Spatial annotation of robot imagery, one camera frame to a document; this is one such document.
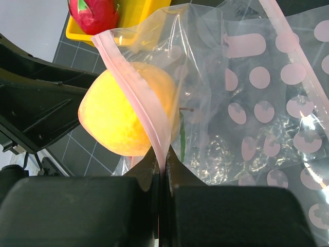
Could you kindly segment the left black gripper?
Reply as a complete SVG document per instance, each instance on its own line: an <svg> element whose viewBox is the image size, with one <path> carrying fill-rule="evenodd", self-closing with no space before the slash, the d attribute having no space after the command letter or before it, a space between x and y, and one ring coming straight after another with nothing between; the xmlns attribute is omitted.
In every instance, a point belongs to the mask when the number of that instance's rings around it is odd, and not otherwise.
<svg viewBox="0 0 329 247"><path fill-rule="evenodd" d="M1 36L1 151L34 155L73 132L96 77L36 58Z"/></svg>

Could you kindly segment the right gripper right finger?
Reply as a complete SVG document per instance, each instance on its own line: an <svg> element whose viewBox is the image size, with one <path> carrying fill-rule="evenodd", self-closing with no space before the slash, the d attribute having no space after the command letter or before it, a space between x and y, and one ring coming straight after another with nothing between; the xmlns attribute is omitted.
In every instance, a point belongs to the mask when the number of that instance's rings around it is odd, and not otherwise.
<svg viewBox="0 0 329 247"><path fill-rule="evenodd" d="M310 166L202 182L170 150L161 246L323 246L324 181Z"/></svg>

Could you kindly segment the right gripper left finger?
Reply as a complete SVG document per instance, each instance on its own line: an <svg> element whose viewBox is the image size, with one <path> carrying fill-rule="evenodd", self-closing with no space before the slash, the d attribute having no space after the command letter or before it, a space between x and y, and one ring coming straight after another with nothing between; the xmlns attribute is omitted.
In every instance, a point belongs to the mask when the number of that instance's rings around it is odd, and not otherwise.
<svg viewBox="0 0 329 247"><path fill-rule="evenodd" d="M117 177L1 171L1 246L153 246L159 167L149 152Z"/></svg>

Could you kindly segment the orange peach toy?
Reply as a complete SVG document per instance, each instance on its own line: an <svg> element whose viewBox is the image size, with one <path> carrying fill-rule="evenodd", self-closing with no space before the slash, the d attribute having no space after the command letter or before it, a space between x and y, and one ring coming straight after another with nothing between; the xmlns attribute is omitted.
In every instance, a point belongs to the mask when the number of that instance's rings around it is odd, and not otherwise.
<svg viewBox="0 0 329 247"><path fill-rule="evenodd" d="M174 106L177 86L164 70L150 64L132 62L131 66L155 92L172 123L171 141L179 133L179 111ZM112 74L105 70L93 82L78 109L82 127L99 144L122 156L145 156L151 142L131 104Z"/></svg>

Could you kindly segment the pink polka dot zip bag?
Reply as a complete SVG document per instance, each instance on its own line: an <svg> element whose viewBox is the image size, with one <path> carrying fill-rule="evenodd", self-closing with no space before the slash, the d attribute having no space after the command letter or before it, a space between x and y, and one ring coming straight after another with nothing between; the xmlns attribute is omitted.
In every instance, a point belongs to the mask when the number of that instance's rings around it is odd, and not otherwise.
<svg viewBox="0 0 329 247"><path fill-rule="evenodd" d="M224 1L157 10L92 38L160 163L209 185L294 191L328 232L328 4Z"/></svg>

